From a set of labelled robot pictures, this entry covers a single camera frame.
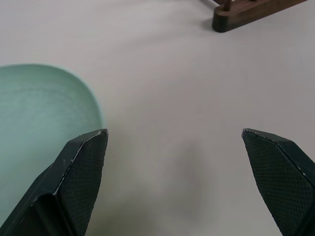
wooden stand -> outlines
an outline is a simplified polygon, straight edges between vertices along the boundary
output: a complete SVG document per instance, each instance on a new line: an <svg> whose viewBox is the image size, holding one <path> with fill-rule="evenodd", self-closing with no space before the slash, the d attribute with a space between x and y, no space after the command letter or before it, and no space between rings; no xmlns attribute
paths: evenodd
<svg viewBox="0 0 315 236"><path fill-rule="evenodd" d="M217 32L226 32L255 20L282 11L307 0L214 0L212 27Z"/></svg>

green ceramic plate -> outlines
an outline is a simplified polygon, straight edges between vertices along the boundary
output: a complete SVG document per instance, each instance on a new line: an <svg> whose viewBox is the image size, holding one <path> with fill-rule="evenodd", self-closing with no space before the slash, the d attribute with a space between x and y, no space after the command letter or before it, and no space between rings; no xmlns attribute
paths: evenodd
<svg viewBox="0 0 315 236"><path fill-rule="evenodd" d="M67 141L104 126L93 93L73 74L0 67L0 226Z"/></svg>

white tabletop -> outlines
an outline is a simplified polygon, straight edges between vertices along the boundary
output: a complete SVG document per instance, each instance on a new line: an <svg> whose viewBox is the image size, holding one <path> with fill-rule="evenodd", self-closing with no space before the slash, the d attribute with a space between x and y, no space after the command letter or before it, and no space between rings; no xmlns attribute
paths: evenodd
<svg viewBox="0 0 315 236"><path fill-rule="evenodd" d="M77 73L109 128L88 236L280 236L242 128L315 159L315 1L227 33L198 0L0 2L0 64Z"/></svg>

